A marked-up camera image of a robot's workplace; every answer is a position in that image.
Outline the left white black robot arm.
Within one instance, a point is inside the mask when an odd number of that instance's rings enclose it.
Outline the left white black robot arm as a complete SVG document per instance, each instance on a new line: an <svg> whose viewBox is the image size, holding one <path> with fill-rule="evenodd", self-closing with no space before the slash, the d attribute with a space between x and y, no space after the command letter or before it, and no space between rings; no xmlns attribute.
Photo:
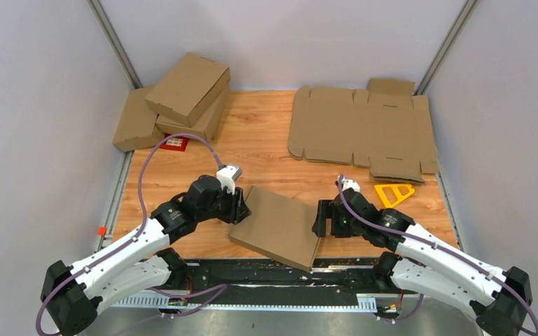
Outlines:
<svg viewBox="0 0 538 336"><path fill-rule="evenodd" d="M203 221L238 224L250 216L236 185L240 174L235 165L227 165L215 176L202 175L110 246L70 265L62 260L51 264L39 312L49 313L58 335L77 335L112 304L139 291L163 284L181 288L186 265L171 245Z"/></svg>

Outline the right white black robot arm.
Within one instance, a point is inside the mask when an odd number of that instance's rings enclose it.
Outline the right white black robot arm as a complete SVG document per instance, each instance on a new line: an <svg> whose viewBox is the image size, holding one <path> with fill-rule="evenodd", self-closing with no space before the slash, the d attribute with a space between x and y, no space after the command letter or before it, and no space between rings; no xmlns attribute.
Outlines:
<svg viewBox="0 0 538 336"><path fill-rule="evenodd" d="M377 209L347 188L321 199L312 231L318 237L362 237L384 248L372 273L381 292L413 291L459 309L488 335L519 335L532 304L530 277L502 269L436 238L396 209Z"/></svg>

